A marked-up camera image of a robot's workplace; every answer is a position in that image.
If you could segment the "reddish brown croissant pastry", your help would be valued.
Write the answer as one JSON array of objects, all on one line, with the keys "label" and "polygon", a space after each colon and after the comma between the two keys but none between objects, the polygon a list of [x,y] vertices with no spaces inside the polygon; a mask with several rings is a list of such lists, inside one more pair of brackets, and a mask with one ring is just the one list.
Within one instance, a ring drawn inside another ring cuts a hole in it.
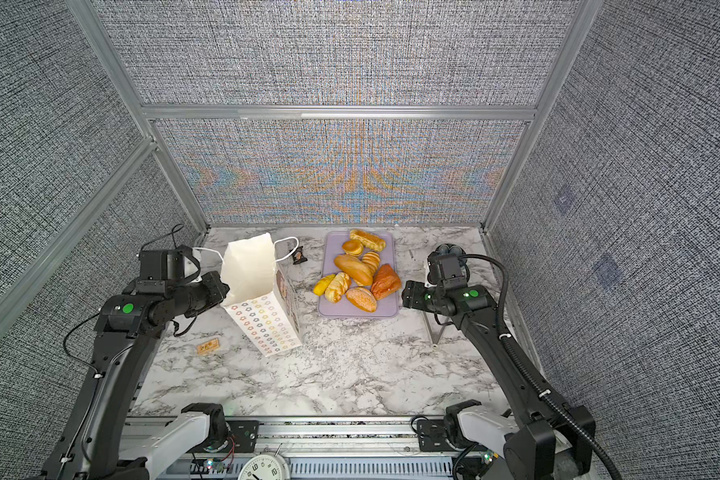
[{"label": "reddish brown croissant pastry", "polygon": [[371,285],[371,293],[377,301],[387,298],[402,287],[402,282],[396,271],[389,265],[383,264],[376,272]]}]

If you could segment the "long golden baguette loaf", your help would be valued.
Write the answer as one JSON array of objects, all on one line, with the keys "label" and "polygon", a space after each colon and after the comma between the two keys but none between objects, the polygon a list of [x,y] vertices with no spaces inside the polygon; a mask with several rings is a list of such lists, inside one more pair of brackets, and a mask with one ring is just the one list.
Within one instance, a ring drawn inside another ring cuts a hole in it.
[{"label": "long golden baguette loaf", "polygon": [[346,272],[351,279],[359,286],[368,287],[373,283],[373,276],[367,266],[357,257],[342,254],[334,259],[334,264],[341,271]]}]

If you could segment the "white patterned paper bag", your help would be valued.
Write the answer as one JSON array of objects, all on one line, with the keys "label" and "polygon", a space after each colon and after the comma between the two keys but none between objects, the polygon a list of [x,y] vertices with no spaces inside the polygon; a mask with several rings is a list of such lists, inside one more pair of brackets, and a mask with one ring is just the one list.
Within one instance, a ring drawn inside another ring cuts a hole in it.
[{"label": "white patterned paper bag", "polygon": [[199,317],[198,339],[219,338],[223,348],[241,340],[265,357],[300,347],[297,295],[284,270],[299,245],[294,236],[274,239],[263,233],[222,249],[194,248],[204,270],[218,271],[230,287],[218,307]]}]

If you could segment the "sesame oval bread roll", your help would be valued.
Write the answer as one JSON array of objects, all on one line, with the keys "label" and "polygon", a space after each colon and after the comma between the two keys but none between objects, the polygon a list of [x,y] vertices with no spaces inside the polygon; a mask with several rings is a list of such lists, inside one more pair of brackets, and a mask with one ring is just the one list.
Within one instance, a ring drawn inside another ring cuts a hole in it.
[{"label": "sesame oval bread roll", "polygon": [[345,298],[364,312],[373,313],[377,310],[377,299],[369,289],[363,287],[350,288],[345,293]]}]

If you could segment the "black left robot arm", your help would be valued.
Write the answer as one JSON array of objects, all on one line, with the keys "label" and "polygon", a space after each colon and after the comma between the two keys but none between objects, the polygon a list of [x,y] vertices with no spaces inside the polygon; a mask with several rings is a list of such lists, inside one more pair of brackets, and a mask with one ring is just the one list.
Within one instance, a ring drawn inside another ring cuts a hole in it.
[{"label": "black left robot arm", "polygon": [[127,416],[178,316],[197,317],[229,292],[218,272],[183,279],[137,278],[101,308],[89,368],[41,479],[154,479],[185,452],[224,439],[223,409],[193,406],[141,447],[120,446]]}]

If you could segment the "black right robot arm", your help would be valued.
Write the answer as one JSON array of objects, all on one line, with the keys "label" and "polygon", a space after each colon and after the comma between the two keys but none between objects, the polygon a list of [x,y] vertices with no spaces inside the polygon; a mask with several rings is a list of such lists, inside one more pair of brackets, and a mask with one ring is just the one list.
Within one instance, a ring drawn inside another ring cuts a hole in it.
[{"label": "black right robot arm", "polygon": [[571,445],[578,474],[591,469],[598,458],[613,479],[618,467],[596,441],[596,423],[583,406],[574,407],[551,386],[521,349],[504,320],[509,275],[496,259],[486,262],[501,273],[499,295],[473,285],[468,267],[472,254],[452,244],[441,244],[427,258],[426,282],[409,280],[402,291],[408,309],[448,318],[477,349],[502,389],[516,425],[486,411],[475,402],[447,409],[445,424],[450,441],[466,457],[483,446],[504,458],[516,479],[551,479],[554,476],[558,436]]}]

